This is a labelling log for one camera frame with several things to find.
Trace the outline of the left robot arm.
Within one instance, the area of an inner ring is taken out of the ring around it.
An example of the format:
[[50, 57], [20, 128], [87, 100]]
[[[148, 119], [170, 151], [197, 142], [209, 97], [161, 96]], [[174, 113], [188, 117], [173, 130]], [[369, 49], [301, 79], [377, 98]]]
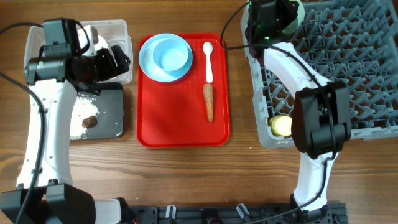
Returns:
[[27, 149], [16, 189], [1, 194], [1, 211], [13, 223], [137, 223], [121, 198], [95, 200], [73, 186], [70, 123], [79, 91], [98, 94], [97, 84], [126, 73], [131, 61], [114, 45], [95, 49], [74, 19], [42, 23], [45, 44], [24, 69], [21, 88], [30, 96]]

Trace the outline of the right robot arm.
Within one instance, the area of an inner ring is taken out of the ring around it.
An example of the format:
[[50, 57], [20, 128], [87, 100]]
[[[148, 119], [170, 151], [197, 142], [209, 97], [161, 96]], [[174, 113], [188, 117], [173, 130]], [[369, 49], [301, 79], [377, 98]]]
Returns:
[[292, 213], [300, 222], [328, 212], [326, 189], [343, 144], [351, 137], [349, 91], [313, 69], [289, 40], [305, 17], [300, 1], [249, 1], [246, 44], [294, 98], [290, 135], [300, 151]]

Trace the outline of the white rice grains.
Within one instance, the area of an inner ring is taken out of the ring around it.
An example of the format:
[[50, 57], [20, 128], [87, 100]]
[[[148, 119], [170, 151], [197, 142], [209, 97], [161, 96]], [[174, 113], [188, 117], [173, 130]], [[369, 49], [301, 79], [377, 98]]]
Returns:
[[83, 126], [83, 120], [90, 116], [97, 116], [99, 109], [95, 106], [95, 99], [87, 94], [79, 94], [72, 111], [70, 124], [70, 140], [86, 139], [87, 127]]

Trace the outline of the mint green bowl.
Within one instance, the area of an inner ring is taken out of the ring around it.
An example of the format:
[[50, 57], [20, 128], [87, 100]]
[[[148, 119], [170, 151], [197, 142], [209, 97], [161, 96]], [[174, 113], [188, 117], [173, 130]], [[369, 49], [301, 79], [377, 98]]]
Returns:
[[296, 10], [297, 15], [295, 19], [282, 31], [283, 34], [293, 34], [302, 23], [305, 17], [305, 9], [301, 1], [299, 0], [290, 0], [289, 3]]

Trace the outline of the yellow plastic cup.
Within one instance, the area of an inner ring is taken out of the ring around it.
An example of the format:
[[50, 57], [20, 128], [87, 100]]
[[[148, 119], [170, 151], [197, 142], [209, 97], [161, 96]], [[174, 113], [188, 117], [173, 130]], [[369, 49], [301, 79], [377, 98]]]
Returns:
[[292, 118], [285, 115], [277, 115], [269, 120], [271, 132], [275, 136], [289, 137], [292, 134]]

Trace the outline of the dark brown food scrap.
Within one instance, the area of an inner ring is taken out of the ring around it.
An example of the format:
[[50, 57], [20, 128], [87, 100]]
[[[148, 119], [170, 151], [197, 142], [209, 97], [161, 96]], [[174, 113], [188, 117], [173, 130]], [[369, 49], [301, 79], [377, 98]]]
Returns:
[[95, 116], [89, 116], [89, 117], [83, 119], [81, 125], [82, 125], [84, 128], [91, 128], [91, 127], [93, 127], [93, 126], [96, 126], [96, 124], [97, 124], [97, 119], [96, 119], [96, 117], [95, 117]]

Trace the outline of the small light blue bowl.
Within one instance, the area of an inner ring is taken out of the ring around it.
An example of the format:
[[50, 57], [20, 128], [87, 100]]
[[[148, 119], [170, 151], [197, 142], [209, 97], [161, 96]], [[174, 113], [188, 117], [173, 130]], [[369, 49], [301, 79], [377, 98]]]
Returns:
[[180, 39], [161, 40], [152, 53], [155, 64], [165, 72], [181, 70], [188, 62], [188, 56], [186, 42]]

